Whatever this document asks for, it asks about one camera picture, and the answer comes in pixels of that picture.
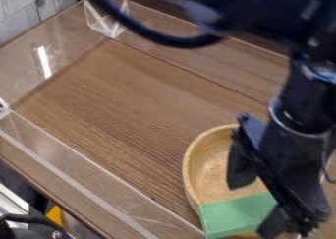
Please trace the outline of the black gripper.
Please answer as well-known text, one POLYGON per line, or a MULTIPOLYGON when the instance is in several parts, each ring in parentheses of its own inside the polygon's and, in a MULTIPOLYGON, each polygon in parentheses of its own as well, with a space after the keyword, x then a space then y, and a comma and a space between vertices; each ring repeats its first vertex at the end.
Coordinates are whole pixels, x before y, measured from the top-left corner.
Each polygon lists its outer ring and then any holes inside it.
POLYGON ((331 217, 321 179, 327 176, 334 151, 334 121, 294 119, 285 112, 274 112, 269 121, 243 113, 238 121, 229 153, 229 189, 261 179, 273 193, 278 205, 258 228, 263 239, 277 239, 285 232, 307 236, 314 222, 331 217))

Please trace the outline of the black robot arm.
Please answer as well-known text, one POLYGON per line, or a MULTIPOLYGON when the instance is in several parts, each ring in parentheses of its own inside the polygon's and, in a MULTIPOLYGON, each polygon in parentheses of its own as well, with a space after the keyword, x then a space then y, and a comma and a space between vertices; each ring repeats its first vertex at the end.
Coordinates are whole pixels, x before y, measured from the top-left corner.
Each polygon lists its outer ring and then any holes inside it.
POLYGON ((336 150, 336 0, 186 0, 203 29, 182 37, 151 31, 157 42, 209 46, 249 32, 291 50, 291 73, 270 104, 270 118, 245 113, 234 131, 227 183, 237 189, 263 181, 278 201, 258 233, 307 235, 331 216, 322 183, 336 150))

